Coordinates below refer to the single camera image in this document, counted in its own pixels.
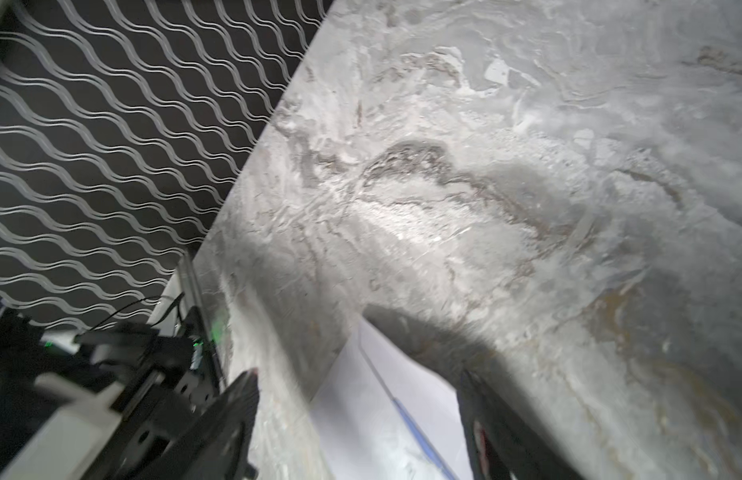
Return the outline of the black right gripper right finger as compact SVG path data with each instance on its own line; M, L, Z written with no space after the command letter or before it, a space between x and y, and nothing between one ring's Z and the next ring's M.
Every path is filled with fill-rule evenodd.
M480 376L462 371L456 393L475 479L581 477Z

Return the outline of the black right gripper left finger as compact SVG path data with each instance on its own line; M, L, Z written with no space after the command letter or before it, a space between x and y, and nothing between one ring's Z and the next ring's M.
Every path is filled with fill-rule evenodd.
M259 371L242 373L138 479L256 479L248 460L260 400Z

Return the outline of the white envelope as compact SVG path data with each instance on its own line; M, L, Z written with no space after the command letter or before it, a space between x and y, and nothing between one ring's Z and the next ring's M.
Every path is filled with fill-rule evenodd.
M310 403L336 479L470 479L455 389L367 320Z

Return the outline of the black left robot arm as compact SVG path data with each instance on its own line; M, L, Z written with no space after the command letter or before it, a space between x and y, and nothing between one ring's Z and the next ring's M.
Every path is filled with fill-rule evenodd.
M0 479L131 479L223 388L203 309L106 321L67 351L0 298Z

